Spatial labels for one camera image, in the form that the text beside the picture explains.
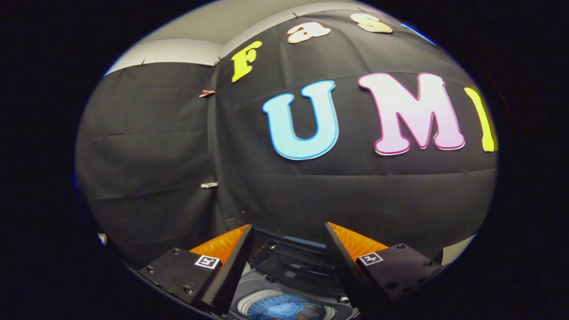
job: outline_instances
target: black fabric backdrop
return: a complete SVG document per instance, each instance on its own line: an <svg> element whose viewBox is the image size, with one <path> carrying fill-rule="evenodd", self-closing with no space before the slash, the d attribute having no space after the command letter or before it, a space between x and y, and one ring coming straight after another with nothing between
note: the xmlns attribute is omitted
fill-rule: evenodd
<svg viewBox="0 0 569 320"><path fill-rule="evenodd" d="M101 232L145 265L227 231L214 208L207 148L213 69L152 63L106 75L85 108L76 146L77 186Z"/></svg>
<svg viewBox="0 0 569 320"><path fill-rule="evenodd" d="M323 224L332 221L386 245L406 243L431 258L476 232L492 198L498 153L482 149L476 109L464 87L480 90L439 47L393 18L373 14L394 29L376 34L359 28L350 19L354 13L362 11L292 18L243 43L215 69L151 63L102 79L79 129L77 185L102 232L129 261L142 266L173 246L191 248L243 223L321 243ZM287 42L290 28L310 21L332 31ZM253 70L231 82L231 57L255 40L262 46ZM391 74L415 96L419 73L442 77L465 146L442 151L431 139L421 150L401 124L411 150L376 154L376 107L357 84L376 72ZM300 90L322 80L336 83L335 146L315 159L281 157L262 105L294 94L295 132L309 138L316 131L314 112ZM216 94L198 98L202 89ZM218 190L200 188L214 181Z"/></svg>
<svg viewBox="0 0 569 320"><path fill-rule="evenodd" d="M256 228L317 242L322 242L323 223L332 221L387 245L407 243L435 257L443 247L470 237L482 222L493 194L498 152L482 149L478 116L464 93L464 87L476 86L448 55L379 14L373 15L393 34L364 31L350 19L354 13L362 12L328 10L292 18L244 42L216 68L210 146L221 210ZM289 43L286 32L309 21L332 31ZM231 57L256 40L262 45L249 63L252 71L232 83ZM390 73L415 96L419 73L441 76L465 146L442 151L430 141L421 150L411 138L407 153L376 154L373 145L381 137L376 107L357 83L375 72ZM315 159L281 157L271 144L263 104L292 93L295 133L310 138L316 131L314 111L300 90L322 80L336 83L331 93L339 123L336 144ZM411 137L407 127L401 128Z"/></svg>

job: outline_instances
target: orange gripper pad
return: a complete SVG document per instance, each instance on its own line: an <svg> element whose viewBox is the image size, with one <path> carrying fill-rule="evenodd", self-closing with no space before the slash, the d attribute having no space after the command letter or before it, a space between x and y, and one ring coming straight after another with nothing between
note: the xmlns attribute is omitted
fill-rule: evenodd
<svg viewBox="0 0 569 320"><path fill-rule="evenodd" d="M222 264L225 264L247 226L248 224L229 232L225 232L221 236L215 237L206 243L198 245L194 249L191 249L190 252L197 255L218 258L221 260Z"/></svg>
<svg viewBox="0 0 569 320"><path fill-rule="evenodd" d="M388 248L385 244L379 243L357 232L353 232L350 229L331 222L328 222L328 224L332 227L354 263L356 263L358 257Z"/></svg>

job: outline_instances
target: letter u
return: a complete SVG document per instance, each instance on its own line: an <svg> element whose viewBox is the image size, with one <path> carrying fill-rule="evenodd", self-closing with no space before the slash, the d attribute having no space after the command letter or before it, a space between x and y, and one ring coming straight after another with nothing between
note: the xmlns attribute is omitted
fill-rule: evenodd
<svg viewBox="0 0 569 320"><path fill-rule="evenodd" d="M336 84L332 80L318 81L304 87L300 93L310 98L316 133L309 139L300 139L294 132L290 104L294 96L284 93L263 105L269 119L269 131L275 151L292 160L312 159L328 152L338 140L338 120L330 92Z"/></svg>

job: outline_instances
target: yellow letter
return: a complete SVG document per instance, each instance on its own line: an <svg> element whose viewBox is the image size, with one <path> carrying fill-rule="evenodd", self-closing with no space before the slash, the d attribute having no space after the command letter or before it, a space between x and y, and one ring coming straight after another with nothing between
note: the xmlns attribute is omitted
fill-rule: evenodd
<svg viewBox="0 0 569 320"><path fill-rule="evenodd" d="M486 112L482 106L482 100L476 91L470 88L464 88L466 94L470 97L474 106L476 107L476 112L478 113L478 118L480 119L480 125L482 126L482 148L484 151L493 152L494 151L494 139L492 139L492 133L490 132L490 125L488 124L488 118L486 117Z"/></svg>
<svg viewBox="0 0 569 320"><path fill-rule="evenodd" d="M299 24L296 27L287 31L290 34L288 37L288 42L299 43L306 41L311 37L323 36L330 33L330 28L324 28L322 24L318 22L307 22Z"/></svg>
<svg viewBox="0 0 569 320"><path fill-rule="evenodd" d="M234 74L231 78L231 82L235 82L242 78L244 75L253 70L253 67L247 64L247 62L255 61L257 57L256 48L260 47L263 43L260 41L255 41L252 44L246 46L243 50L236 53L231 60L234 61Z"/></svg>
<svg viewBox="0 0 569 320"><path fill-rule="evenodd" d="M352 14L350 18L355 22L358 22L358 27L365 31L381 32L386 34L393 32L393 29L390 26L380 22L378 18L369 14Z"/></svg>

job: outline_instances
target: pink letter m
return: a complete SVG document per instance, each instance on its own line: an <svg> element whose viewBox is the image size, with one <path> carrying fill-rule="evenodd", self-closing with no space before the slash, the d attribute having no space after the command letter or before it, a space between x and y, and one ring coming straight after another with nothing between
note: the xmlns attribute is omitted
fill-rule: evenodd
<svg viewBox="0 0 569 320"><path fill-rule="evenodd" d="M402 154L411 148L411 143L401 133L399 118L421 149L428 145L433 118L438 127L433 139L437 148L455 150L464 146L464 136L443 79L431 73L420 73L417 82L419 97L415 98L387 73L372 73L358 79L359 85L371 92L380 119L382 136L375 144L376 153Z"/></svg>

